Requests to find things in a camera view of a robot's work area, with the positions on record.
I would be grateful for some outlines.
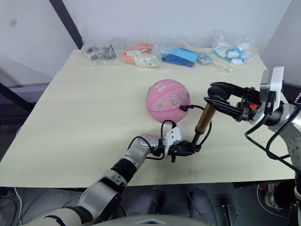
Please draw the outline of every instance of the beige tabletop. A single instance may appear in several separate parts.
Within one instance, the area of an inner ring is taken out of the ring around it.
[[[133,137],[160,134],[145,107],[149,87],[162,79],[182,83],[191,103],[205,106],[203,99],[211,82],[225,81],[241,87],[259,88],[266,69],[258,56],[230,73],[214,66],[193,68],[164,63],[146,69],[120,63],[116,66],[86,67],[75,50],[57,73],[26,120],[0,163],[0,186],[88,187],[110,169]],[[238,98],[230,102],[235,105]],[[184,138],[191,141],[200,117],[190,110],[178,123]],[[216,113],[208,140],[199,153],[146,160],[129,185],[160,185],[210,182],[259,181],[293,178],[294,173],[269,159],[250,143],[244,133],[247,122],[235,122]],[[273,133],[262,127],[252,136],[266,144]],[[277,138],[271,150],[286,154]]]

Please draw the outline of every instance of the ball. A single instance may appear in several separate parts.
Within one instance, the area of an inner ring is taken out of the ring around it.
[[[147,92],[147,111],[158,122],[182,120],[187,112],[179,109],[181,105],[190,105],[190,96],[187,89],[175,80],[158,81]]]

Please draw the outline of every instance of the blue object in bag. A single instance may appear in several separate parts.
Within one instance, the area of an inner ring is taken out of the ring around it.
[[[165,48],[162,50],[162,61],[176,65],[193,67],[198,59],[198,54],[184,48]]]

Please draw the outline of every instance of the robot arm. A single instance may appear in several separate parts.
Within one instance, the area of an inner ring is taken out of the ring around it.
[[[274,68],[272,73],[266,70],[261,80],[260,92],[252,87],[242,88],[225,82],[211,83],[208,97],[205,97],[207,106],[196,127],[197,130],[201,132],[205,129],[204,126],[211,120],[215,110],[231,116],[236,121],[247,121],[254,127],[245,133],[246,138],[264,150],[269,158],[281,161],[301,175],[301,153],[296,149],[301,146],[298,143],[298,137],[301,138],[301,105],[284,104],[280,101],[282,78],[283,67]],[[231,106],[228,102],[231,95],[241,98],[236,106]],[[265,147],[249,137],[262,125],[275,132]],[[269,150],[272,141],[278,135],[285,141],[288,155],[277,156]],[[284,160],[288,157],[291,157],[292,164]]]
[[[108,220],[120,202],[120,194],[126,189],[146,156],[160,149],[160,140],[157,137],[142,134],[137,138],[137,143],[82,194],[76,206],[55,210],[26,225],[81,226]]]

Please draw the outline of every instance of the plastic bag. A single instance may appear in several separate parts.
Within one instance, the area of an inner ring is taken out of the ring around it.
[[[138,67],[157,68],[161,55],[155,42],[138,41],[130,44],[122,53],[122,60]]]
[[[219,57],[228,59],[234,65],[243,65],[254,59],[257,49],[255,40],[241,35],[230,35],[223,31],[214,33],[212,48]]]
[[[220,59],[216,54],[211,52],[210,48],[195,48],[190,44],[184,44],[184,47],[198,53],[197,62],[201,65],[214,65],[218,69],[226,72],[231,72],[233,70],[230,66],[230,62]]]
[[[162,61],[193,67],[198,59],[198,53],[185,48],[186,40],[183,37],[162,39],[160,44]]]
[[[119,61],[116,53],[117,46],[108,42],[94,41],[83,45],[80,59],[87,66],[97,64],[116,65]]]

